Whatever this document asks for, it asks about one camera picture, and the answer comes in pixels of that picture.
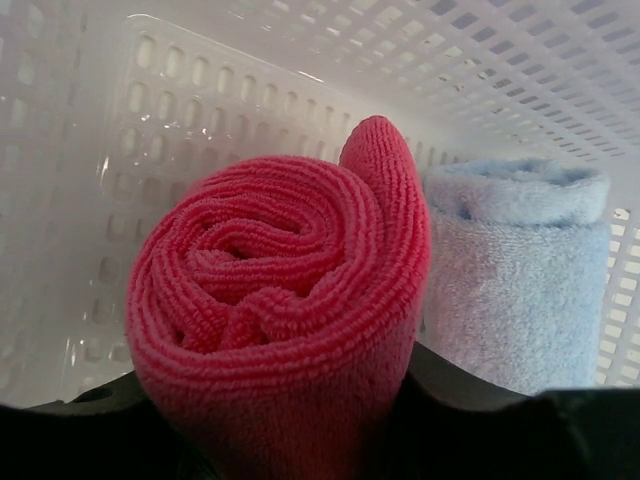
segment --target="microfiber texture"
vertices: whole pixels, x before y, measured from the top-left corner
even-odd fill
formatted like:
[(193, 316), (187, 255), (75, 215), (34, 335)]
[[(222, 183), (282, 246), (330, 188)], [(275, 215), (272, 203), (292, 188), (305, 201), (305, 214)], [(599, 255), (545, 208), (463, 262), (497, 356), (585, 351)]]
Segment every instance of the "microfiber texture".
[(143, 388), (229, 479), (376, 478), (429, 262), (411, 154), (382, 117), (340, 165), (240, 162), (145, 242), (126, 327)]
[(519, 393), (595, 381), (609, 180), (550, 160), (431, 170), (433, 260), (421, 341)]

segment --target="black object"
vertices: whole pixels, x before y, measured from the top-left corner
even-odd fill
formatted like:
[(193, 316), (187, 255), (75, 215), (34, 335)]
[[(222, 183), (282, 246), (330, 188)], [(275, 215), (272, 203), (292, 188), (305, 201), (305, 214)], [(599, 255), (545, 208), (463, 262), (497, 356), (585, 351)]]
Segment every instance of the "black object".
[[(0, 428), (3, 478), (215, 478), (133, 373), (72, 403), (0, 407)], [(640, 479), (640, 390), (526, 398), (416, 344), (386, 454), (387, 480)]]

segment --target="plastic basket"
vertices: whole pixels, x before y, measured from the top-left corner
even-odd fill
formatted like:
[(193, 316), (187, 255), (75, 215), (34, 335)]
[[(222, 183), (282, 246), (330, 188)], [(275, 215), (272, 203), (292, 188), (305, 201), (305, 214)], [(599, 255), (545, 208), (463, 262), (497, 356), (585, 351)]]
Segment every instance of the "plastic basket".
[(0, 401), (131, 370), (128, 268), (194, 179), (264, 153), (335, 161), (370, 114), (420, 169), (606, 170), (597, 381), (640, 383), (639, 20), (633, 0), (0, 0)]

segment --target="light blue towel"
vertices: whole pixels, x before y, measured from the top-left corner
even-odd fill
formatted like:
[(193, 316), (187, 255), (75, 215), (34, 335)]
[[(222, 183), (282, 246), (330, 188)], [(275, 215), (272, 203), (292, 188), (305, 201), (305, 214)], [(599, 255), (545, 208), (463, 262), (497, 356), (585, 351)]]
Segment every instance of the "light blue towel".
[(421, 341), (519, 393), (595, 382), (609, 179), (549, 160), (430, 170), (432, 266)]

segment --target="red microfiber towel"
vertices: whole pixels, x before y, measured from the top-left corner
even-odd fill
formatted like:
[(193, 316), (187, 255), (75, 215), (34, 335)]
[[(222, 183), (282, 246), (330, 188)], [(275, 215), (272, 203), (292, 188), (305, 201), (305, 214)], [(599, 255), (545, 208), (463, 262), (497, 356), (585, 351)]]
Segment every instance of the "red microfiber towel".
[(385, 118), (339, 166), (240, 162), (194, 186), (135, 262), (137, 374), (229, 480), (376, 478), (428, 260), (419, 178)]

